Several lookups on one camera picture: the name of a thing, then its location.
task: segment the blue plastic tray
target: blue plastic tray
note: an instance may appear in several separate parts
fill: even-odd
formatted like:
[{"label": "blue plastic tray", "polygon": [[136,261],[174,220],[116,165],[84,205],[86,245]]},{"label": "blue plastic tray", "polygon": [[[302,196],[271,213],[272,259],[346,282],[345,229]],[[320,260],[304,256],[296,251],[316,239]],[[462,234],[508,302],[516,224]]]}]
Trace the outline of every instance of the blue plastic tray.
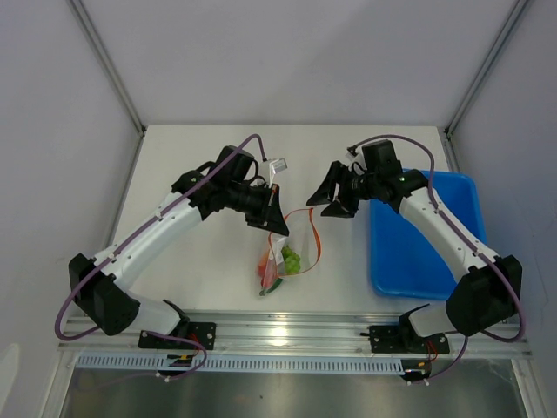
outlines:
[{"label": "blue plastic tray", "polygon": [[[433,187],[468,230],[486,242],[476,186],[469,177],[435,172]],[[446,300],[456,286],[431,244],[389,205],[374,200],[371,213],[371,280],[378,293]]]}]

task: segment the white table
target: white table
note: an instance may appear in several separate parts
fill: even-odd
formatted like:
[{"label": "white table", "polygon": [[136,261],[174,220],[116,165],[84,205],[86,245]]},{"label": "white table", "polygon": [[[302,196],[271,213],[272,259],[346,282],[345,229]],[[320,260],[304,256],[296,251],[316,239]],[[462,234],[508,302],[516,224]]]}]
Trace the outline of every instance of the white table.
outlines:
[{"label": "white table", "polygon": [[[435,127],[327,125],[152,125],[147,130],[133,174],[116,239],[138,226],[184,172],[215,160],[225,145],[252,133],[264,140],[269,158],[284,157],[288,170],[281,185],[283,213],[304,207],[333,160],[345,160],[346,147],[380,133],[415,138],[433,152],[436,169],[448,171]],[[426,169],[426,154],[394,140],[403,166]],[[258,155],[253,141],[247,151]],[[323,244],[319,264],[309,273],[258,296],[255,268],[267,233],[245,224],[231,210],[212,214],[180,237],[144,270],[132,290],[156,300],[169,299],[186,310],[313,312],[321,314],[398,314],[423,300],[377,295],[369,278],[369,206],[355,219],[321,218],[315,224]]]}]

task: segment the small white label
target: small white label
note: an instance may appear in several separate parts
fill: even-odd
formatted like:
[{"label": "small white label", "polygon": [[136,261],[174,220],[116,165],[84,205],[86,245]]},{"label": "small white label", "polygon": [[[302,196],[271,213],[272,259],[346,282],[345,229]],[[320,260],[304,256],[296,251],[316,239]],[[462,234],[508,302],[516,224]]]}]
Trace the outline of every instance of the small white label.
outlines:
[{"label": "small white label", "polygon": [[271,173],[272,173],[273,176],[275,174],[283,172],[284,170],[286,170],[288,168],[288,166],[286,165],[286,160],[284,158],[279,158],[279,159],[273,160],[269,164],[269,167],[271,169]]}]

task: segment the white backdrop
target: white backdrop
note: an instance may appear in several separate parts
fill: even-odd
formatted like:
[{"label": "white backdrop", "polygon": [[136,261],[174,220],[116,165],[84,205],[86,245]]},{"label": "white backdrop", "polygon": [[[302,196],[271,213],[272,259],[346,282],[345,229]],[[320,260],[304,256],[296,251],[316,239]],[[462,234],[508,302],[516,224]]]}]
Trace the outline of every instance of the white backdrop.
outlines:
[{"label": "white backdrop", "polygon": [[533,3],[455,141],[490,243],[523,265],[527,336],[549,394],[557,394],[556,20],[555,1]]},{"label": "white backdrop", "polygon": [[449,122],[513,0],[85,0],[144,123]]},{"label": "white backdrop", "polygon": [[137,138],[63,1],[1,9],[0,353],[22,349],[2,417],[34,417],[68,262],[107,238]]}]

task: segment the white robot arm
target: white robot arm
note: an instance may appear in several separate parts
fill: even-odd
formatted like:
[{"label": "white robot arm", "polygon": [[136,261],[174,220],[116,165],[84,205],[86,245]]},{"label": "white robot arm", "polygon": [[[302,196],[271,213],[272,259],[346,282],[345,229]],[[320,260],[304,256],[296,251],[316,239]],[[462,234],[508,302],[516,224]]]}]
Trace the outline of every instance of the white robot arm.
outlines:
[{"label": "white robot arm", "polygon": [[[406,137],[391,137],[420,146]],[[379,199],[419,229],[457,282],[444,304],[426,305],[400,316],[399,333],[408,352],[420,350],[431,335],[458,332],[470,336],[516,314],[522,275],[519,261],[512,255],[501,258],[474,237],[420,171],[404,172],[391,141],[364,145],[361,153],[355,149],[348,149],[355,158],[352,168],[333,162],[307,205],[328,204],[323,216],[352,218],[360,200]]]},{"label": "white robot arm", "polygon": [[[279,186],[267,185],[258,175],[258,168],[254,178],[245,179],[253,164],[258,167],[251,154],[227,146],[217,162],[207,162],[183,174],[135,232],[92,259],[78,254],[71,260],[73,301],[108,335],[128,328],[175,334],[185,318],[178,307],[167,300],[136,295],[129,289],[143,269],[178,235],[225,207],[244,213],[248,226],[282,235],[289,233],[280,210]],[[252,185],[256,178],[258,183]],[[59,331],[61,314],[55,327],[58,337],[75,339]]]}]

